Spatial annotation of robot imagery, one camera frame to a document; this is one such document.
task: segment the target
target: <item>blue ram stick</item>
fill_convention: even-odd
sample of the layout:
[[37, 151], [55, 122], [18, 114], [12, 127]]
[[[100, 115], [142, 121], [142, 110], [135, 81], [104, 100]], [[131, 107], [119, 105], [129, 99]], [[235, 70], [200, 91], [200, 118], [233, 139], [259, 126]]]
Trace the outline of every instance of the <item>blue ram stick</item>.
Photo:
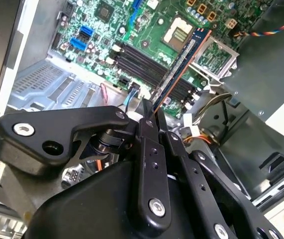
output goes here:
[[185, 46], [163, 77], [161, 83], [156, 88], [156, 91], [150, 99], [153, 103], [155, 113], [177, 84], [179, 79], [183, 76], [188, 65], [194, 60], [197, 52], [209, 38], [210, 34], [211, 30], [196, 28], [189, 40], [186, 42]]
[[82, 51], [85, 51], [87, 48], [87, 45], [76, 38], [72, 37], [70, 40], [70, 44], [73, 45], [75, 48], [80, 49]]
[[91, 37], [94, 34], [94, 30], [87, 26], [81, 26], [80, 32], [88, 37]]

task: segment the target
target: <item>ram module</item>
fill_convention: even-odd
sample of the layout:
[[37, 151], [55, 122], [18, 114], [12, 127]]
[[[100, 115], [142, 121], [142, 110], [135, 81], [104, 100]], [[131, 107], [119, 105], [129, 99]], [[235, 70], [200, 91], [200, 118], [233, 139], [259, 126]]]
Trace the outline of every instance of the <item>ram module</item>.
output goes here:
[[211, 30], [204, 28], [196, 28], [193, 32], [150, 99], [154, 106], [154, 112], [163, 104], [210, 34]]

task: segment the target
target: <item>motherboard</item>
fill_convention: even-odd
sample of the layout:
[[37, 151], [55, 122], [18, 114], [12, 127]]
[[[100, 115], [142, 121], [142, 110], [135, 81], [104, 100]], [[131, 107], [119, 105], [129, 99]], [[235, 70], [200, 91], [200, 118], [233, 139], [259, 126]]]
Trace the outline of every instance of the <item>motherboard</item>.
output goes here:
[[[52, 49], [130, 92], [149, 98], [196, 27], [215, 39], [196, 63], [217, 75], [273, 0], [69, 0], [59, 15]], [[209, 83], [188, 68], [163, 109], [177, 118]]]

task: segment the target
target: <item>bolt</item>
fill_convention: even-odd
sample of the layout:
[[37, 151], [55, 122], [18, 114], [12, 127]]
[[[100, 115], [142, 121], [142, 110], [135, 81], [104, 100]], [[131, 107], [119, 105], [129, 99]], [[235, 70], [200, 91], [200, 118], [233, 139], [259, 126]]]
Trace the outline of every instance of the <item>bolt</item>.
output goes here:
[[165, 215], [165, 207], [160, 200], [156, 198], [151, 199], [148, 205], [152, 213], [154, 213], [157, 217], [163, 217]]
[[117, 117], [119, 117], [121, 119], [125, 118], [124, 114], [121, 111], [117, 111], [115, 114], [116, 114]]
[[178, 140], [178, 137], [173, 133], [172, 133], [172, 138], [173, 138], [173, 140]]
[[153, 123], [152, 123], [151, 121], [149, 121], [149, 120], [146, 121], [146, 124], [147, 124], [149, 127], [151, 127], [151, 128], [153, 127]]
[[228, 233], [226, 231], [226, 229], [220, 225], [220, 224], [215, 224], [215, 232], [217, 233], [217, 235], [219, 236], [220, 239], [228, 239]]
[[34, 127], [28, 123], [17, 123], [13, 126], [13, 131], [20, 136], [32, 136], [34, 134]]
[[205, 156], [204, 156], [202, 153], [198, 153], [197, 155], [198, 155], [198, 157], [199, 157], [201, 160], [205, 160], [205, 159], [206, 159]]
[[270, 233], [270, 235], [272, 236], [272, 238], [273, 239], [279, 239], [279, 237], [278, 237], [278, 235], [276, 234], [276, 232], [275, 231], [273, 231], [273, 230], [269, 230], [269, 233]]

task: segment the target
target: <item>blue sata port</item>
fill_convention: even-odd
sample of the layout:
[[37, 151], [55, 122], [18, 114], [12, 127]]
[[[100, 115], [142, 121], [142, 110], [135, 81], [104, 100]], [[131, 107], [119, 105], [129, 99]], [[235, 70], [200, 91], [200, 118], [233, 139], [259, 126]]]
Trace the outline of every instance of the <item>blue sata port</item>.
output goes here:
[[72, 37], [70, 40], [70, 44], [73, 45], [75, 48], [80, 49], [82, 51], [86, 50], [87, 45], [76, 38]]
[[83, 33], [84, 35], [87, 35], [88, 37], [91, 37], [94, 33], [94, 30], [87, 26], [82, 26], [80, 28], [80, 33]]

